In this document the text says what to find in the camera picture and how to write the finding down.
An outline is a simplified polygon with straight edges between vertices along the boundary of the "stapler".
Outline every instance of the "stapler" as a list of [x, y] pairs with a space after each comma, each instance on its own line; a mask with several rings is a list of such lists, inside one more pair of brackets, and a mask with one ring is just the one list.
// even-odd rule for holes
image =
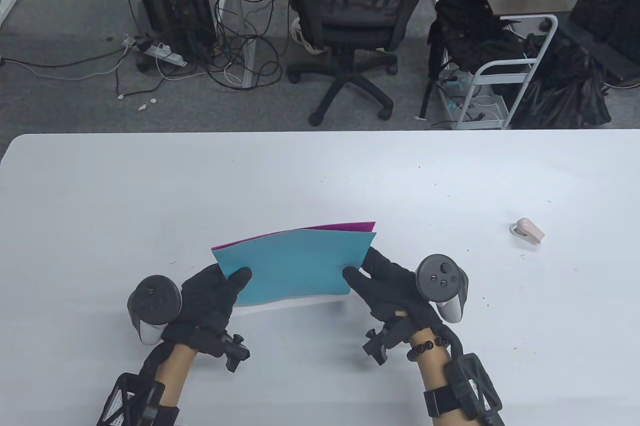
[[512, 224], [509, 230], [515, 236], [529, 241], [531, 244], [540, 244], [545, 234], [529, 218], [520, 218]]

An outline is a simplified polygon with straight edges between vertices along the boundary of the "chair base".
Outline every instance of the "chair base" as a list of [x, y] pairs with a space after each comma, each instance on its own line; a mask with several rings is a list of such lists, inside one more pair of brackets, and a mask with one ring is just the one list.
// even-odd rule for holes
[[386, 54], [385, 56], [377, 56], [370, 58], [366, 61], [356, 63], [354, 61], [355, 50], [345, 48], [332, 48], [331, 49], [331, 64], [305, 64], [305, 65], [290, 65], [286, 67], [286, 76], [291, 83], [297, 83], [300, 81], [300, 77], [303, 73], [314, 73], [324, 76], [331, 76], [334, 78], [333, 83], [329, 87], [324, 98], [320, 102], [314, 113], [309, 115], [309, 123], [311, 126], [320, 126], [325, 119], [325, 114], [329, 110], [332, 101], [338, 95], [338, 92], [347, 83], [352, 83], [359, 88], [365, 90], [372, 95], [381, 105], [382, 109], [378, 112], [377, 117], [381, 120], [387, 121], [391, 118], [394, 110], [394, 102], [388, 97], [380, 88], [375, 86], [371, 81], [363, 76], [363, 72], [386, 66], [386, 72], [389, 74], [398, 73], [398, 57], [393, 54]]

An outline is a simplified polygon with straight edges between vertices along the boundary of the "plug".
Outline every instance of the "plug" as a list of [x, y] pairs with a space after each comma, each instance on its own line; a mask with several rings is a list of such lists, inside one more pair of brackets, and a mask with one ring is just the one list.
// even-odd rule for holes
[[129, 35], [126, 35], [126, 37], [124, 38], [124, 41], [122, 42], [122, 46], [126, 46], [127, 48], [131, 48], [135, 44], [136, 44], [136, 39], [132, 38]]

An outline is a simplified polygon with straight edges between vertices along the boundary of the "black strap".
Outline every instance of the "black strap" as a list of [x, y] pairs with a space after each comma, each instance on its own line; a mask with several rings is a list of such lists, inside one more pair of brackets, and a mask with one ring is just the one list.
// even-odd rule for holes
[[179, 408], [169, 408], [168, 406], [160, 406], [158, 414], [155, 417], [153, 426], [174, 426], [176, 419], [180, 413]]
[[443, 414], [459, 410], [460, 402], [453, 394], [450, 385], [435, 390], [424, 392], [424, 401], [427, 404], [427, 412], [432, 418], [439, 418]]

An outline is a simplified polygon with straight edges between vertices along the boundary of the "hand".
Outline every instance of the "hand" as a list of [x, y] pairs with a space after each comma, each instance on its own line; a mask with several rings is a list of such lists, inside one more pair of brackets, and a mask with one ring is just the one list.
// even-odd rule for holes
[[353, 290], [371, 308], [371, 316], [388, 321], [393, 314], [411, 319], [416, 331], [442, 324], [434, 308], [418, 292], [416, 274], [391, 263], [374, 248], [369, 248], [362, 262], [367, 278], [357, 268], [347, 266], [342, 276]]
[[185, 344], [201, 353], [222, 356], [219, 341], [226, 333], [233, 306], [251, 279], [249, 268], [226, 278], [217, 264], [207, 266], [182, 284], [182, 309], [162, 333], [162, 339]]

